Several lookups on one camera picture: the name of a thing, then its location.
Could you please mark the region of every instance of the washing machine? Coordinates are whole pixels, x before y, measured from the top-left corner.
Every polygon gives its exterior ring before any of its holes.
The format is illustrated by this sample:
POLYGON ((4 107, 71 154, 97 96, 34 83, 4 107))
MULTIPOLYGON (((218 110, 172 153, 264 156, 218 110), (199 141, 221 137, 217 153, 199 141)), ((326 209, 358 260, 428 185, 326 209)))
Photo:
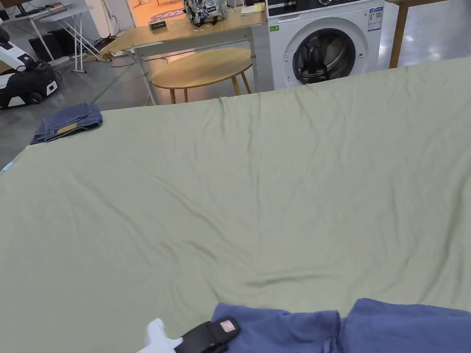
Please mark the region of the washing machine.
POLYGON ((377 70, 384 0, 265 0, 275 89, 377 70))

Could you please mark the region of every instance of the energy label sticker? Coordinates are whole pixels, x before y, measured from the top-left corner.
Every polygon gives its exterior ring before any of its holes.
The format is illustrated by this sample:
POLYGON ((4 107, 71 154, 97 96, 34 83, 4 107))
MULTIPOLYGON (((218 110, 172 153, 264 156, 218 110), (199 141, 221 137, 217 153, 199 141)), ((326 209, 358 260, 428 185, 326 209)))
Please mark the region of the energy label sticker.
POLYGON ((382 9, 383 6, 370 9, 370 15, 368 18, 368 32, 381 29, 382 9))

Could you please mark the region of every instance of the bed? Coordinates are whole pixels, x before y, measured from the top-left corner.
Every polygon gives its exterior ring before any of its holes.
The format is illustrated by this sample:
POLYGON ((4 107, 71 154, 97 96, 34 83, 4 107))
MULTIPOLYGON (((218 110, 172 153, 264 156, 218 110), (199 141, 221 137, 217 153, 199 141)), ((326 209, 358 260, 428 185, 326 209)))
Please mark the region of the bed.
POLYGON ((103 112, 0 175, 0 351, 135 353, 219 302, 471 310, 471 59, 103 112))

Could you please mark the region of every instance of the control panel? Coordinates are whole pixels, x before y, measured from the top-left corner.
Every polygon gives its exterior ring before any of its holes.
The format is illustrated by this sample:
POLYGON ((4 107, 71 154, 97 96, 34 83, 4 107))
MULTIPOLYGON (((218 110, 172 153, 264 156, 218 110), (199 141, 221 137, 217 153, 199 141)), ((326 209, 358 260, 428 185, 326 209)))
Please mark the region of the control panel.
POLYGON ((290 14, 356 1, 360 0, 268 0, 268 15, 290 14))

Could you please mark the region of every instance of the washing machine door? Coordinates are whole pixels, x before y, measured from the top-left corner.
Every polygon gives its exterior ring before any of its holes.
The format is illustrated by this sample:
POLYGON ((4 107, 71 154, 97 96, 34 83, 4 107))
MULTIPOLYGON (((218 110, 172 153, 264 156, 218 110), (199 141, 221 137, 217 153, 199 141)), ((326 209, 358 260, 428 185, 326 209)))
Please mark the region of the washing machine door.
POLYGON ((303 84, 347 77, 356 56, 355 44, 345 32, 323 28, 298 46, 292 59, 294 75, 303 84))
POLYGON ((351 21, 330 17, 307 22, 286 49, 286 82, 317 83, 365 72, 366 51, 366 37, 351 21))

